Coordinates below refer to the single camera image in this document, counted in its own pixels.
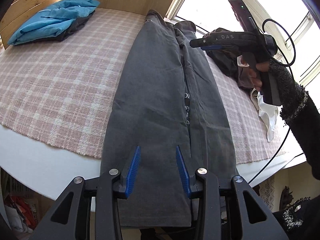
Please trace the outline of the person's right hand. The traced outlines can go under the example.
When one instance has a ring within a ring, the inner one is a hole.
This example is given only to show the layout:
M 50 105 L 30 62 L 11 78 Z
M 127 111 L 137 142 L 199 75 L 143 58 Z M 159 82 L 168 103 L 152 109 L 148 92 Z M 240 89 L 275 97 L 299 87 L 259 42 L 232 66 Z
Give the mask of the person's right hand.
M 261 80 L 261 74 L 260 73 L 268 73 L 269 68 L 270 68 L 270 62 L 262 62 L 262 63 L 257 63 L 256 64 L 256 70 L 253 69 L 253 67 L 247 63 L 244 59 L 244 57 L 241 55 L 239 57 L 240 62 L 242 65 L 247 65 L 249 68 L 248 70 L 248 77 L 253 85 L 253 87 L 261 92 L 263 89 L 263 81 Z

